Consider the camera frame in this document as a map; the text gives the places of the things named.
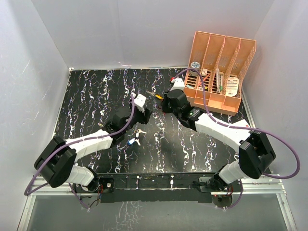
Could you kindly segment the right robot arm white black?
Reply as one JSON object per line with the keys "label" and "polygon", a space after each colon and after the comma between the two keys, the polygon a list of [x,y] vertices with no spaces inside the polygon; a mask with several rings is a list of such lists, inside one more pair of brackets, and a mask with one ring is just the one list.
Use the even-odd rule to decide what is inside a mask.
{"label": "right robot arm white black", "polygon": [[182,90],[166,92],[161,107],[164,113],[172,113],[184,127],[220,140],[239,155],[238,160],[221,167],[207,181],[194,182],[199,189],[225,191],[236,180],[259,179],[276,157],[265,133],[251,131],[245,120],[237,123],[244,129],[237,129],[233,124],[211,119],[204,109],[191,106]]}

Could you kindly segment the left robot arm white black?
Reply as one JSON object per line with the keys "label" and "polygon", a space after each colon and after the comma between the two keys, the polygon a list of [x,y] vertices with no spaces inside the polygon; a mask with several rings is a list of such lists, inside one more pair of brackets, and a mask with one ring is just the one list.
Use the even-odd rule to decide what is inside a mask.
{"label": "left robot arm white black", "polygon": [[99,188],[98,174],[90,167],[77,166],[76,162],[89,154],[116,146],[135,124],[147,124],[151,114],[148,108],[139,110],[124,106],[95,133],[71,140],[54,137],[35,161],[34,168],[53,188],[72,183],[94,192]]}

